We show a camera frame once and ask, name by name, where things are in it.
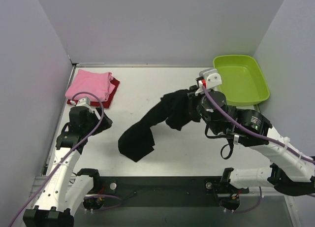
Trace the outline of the black t shirt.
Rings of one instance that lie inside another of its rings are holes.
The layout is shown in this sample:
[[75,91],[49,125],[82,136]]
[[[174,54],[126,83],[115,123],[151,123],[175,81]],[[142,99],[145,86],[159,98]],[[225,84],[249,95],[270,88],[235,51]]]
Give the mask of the black t shirt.
[[125,157],[138,162],[154,151],[155,140],[151,127],[165,122],[171,129],[180,131],[189,122],[199,123],[197,99],[188,89],[163,95],[140,121],[128,128],[118,140],[118,150]]

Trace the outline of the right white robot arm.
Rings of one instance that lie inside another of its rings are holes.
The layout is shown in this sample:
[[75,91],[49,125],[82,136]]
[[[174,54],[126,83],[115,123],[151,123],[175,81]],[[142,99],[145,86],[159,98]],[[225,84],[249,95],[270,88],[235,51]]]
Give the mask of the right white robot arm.
[[260,112],[238,109],[226,104],[221,92],[205,93],[197,85],[189,88],[189,113],[193,121],[203,120],[210,139],[224,138],[232,156],[234,146],[241,144],[270,160],[266,167],[237,169],[225,168],[221,177],[223,185],[234,189],[270,187],[289,196],[315,193],[315,159],[294,148],[288,137],[281,136],[271,122]]

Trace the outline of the green plastic tray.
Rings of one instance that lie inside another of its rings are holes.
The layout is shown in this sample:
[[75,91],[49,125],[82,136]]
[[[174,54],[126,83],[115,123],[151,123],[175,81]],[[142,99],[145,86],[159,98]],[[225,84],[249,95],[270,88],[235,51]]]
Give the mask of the green plastic tray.
[[221,76],[219,91],[227,104],[252,106],[266,101],[270,91],[257,61],[247,55],[223,55],[213,59],[213,67]]

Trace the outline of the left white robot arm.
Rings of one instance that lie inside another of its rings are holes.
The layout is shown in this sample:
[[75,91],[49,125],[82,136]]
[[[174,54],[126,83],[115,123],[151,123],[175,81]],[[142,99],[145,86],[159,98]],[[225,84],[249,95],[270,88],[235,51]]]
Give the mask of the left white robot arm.
[[38,198],[32,209],[26,209],[23,222],[27,227],[72,227],[74,215],[88,193],[101,187],[96,169],[77,173],[78,181],[69,185],[73,169],[82,155],[88,137],[111,128],[102,107],[75,106],[69,112],[69,121],[56,140],[52,169],[47,179],[35,192]]

